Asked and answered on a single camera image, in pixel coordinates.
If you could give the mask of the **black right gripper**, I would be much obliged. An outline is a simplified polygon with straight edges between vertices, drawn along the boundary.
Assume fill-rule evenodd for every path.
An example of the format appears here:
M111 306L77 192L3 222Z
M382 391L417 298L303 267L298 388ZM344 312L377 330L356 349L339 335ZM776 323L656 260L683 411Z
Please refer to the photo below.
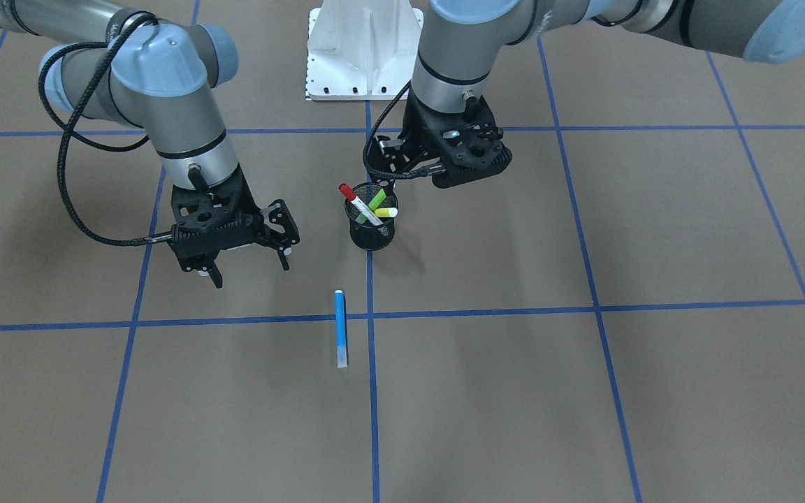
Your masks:
M171 210L175 225L167 242L182 270L195 270L221 289L224 278L215 258L224 249L255 242L256 236L259 245L277 252L282 269L290 270L288 255L293 246L299 245L300 235L282 198L260 210L240 166L213 186L204 180L200 165L188 166L187 174L191 189L173 186Z

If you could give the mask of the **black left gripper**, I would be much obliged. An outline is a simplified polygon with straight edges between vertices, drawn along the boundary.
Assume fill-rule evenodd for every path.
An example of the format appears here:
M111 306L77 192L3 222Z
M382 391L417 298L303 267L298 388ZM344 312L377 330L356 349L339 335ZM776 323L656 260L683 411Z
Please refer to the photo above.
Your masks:
M409 92L400 135L373 136L373 179L393 184L428 176L444 189L495 176L512 162L502 138L483 96L470 96L463 112L447 114Z

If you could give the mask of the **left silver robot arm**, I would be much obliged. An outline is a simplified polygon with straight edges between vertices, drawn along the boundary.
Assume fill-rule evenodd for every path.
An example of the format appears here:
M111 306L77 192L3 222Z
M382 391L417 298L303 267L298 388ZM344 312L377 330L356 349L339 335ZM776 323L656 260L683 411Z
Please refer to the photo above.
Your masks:
M805 1L430 1L400 133L378 133L362 162L378 184L419 177L445 189L505 171L512 152L485 97L504 48L557 33L595 31L651 37L677 47L759 64L805 52Z

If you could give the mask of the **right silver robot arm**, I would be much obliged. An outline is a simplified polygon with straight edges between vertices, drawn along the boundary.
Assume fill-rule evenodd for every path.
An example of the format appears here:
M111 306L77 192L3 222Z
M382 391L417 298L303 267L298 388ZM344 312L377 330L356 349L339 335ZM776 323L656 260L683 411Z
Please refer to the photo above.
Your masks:
M274 249L284 270L300 242L287 204L259 207L250 193L213 89L238 69L231 36L211 24L183 26L112 1L0 1L0 29L59 41L39 66L41 104L61 129L57 186L81 233L114 247L165 242L182 270L223 278L215 260L256 243ZM65 182L71 140L106 152L75 130L81 118L143 131L173 185L175 225L144 238L94 233L77 213Z

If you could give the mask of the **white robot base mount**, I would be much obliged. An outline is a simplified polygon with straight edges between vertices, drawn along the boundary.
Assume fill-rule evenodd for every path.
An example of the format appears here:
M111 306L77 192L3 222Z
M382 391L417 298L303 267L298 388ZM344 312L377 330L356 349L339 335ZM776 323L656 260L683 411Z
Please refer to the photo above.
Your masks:
M307 99L390 100L411 80L424 14L409 1L325 1L307 20Z

